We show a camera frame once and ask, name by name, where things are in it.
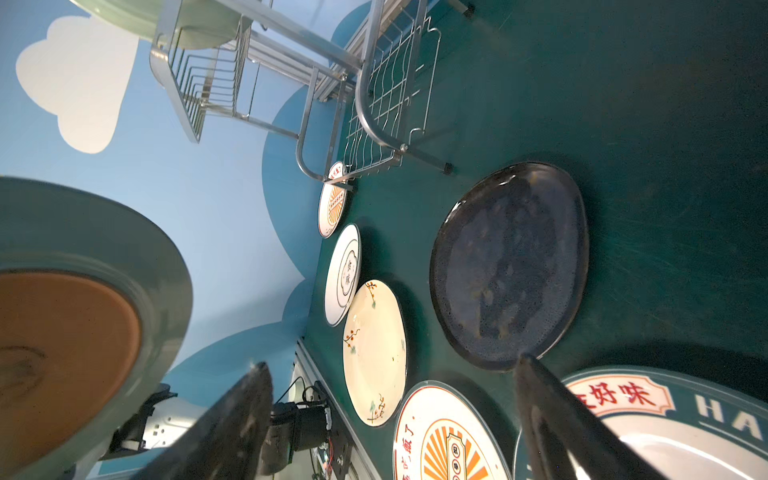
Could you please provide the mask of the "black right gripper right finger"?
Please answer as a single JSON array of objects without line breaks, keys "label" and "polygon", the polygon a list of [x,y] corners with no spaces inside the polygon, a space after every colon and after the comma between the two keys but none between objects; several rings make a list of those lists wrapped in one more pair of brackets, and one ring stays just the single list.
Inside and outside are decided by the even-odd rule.
[{"label": "black right gripper right finger", "polygon": [[661,479],[529,354],[515,366],[522,437],[535,479],[574,479],[577,463],[591,479]]}]

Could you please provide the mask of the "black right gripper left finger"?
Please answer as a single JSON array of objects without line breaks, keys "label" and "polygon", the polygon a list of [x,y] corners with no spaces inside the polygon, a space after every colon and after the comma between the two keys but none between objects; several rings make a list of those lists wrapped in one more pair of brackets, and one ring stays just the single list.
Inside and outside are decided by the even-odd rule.
[{"label": "black right gripper left finger", "polygon": [[252,367],[135,479],[253,479],[270,425],[273,383],[266,363]]}]

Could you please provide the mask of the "large pale green plate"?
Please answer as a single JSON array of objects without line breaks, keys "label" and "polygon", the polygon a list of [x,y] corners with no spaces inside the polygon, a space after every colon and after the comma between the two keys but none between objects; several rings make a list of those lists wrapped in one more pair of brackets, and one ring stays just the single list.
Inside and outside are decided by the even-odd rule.
[{"label": "large pale green plate", "polygon": [[97,458],[154,392],[188,329],[169,236],[105,197],[1,180],[1,475]]}]

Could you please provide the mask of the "small pale green plate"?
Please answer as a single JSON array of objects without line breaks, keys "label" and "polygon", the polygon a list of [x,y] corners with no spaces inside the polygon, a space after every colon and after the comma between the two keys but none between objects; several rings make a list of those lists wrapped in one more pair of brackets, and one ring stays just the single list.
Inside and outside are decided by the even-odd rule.
[{"label": "small pale green plate", "polygon": [[[74,0],[73,4],[101,20],[145,40],[152,40],[162,0]],[[233,40],[241,14],[217,1],[184,0],[176,27],[181,29],[180,48],[208,49]]]}]

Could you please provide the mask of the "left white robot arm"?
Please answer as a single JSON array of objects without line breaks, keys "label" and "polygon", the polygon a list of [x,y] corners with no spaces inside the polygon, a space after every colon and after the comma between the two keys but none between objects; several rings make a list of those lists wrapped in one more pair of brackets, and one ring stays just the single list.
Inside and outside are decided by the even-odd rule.
[{"label": "left white robot arm", "polygon": [[[298,402],[275,403],[260,450],[260,476],[284,470],[296,452],[315,448],[328,437],[326,398],[303,397]],[[162,384],[123,426],[114,433],[101,461],[113,461],[170,447],[205,413],[203,407],[181,399]]]}]

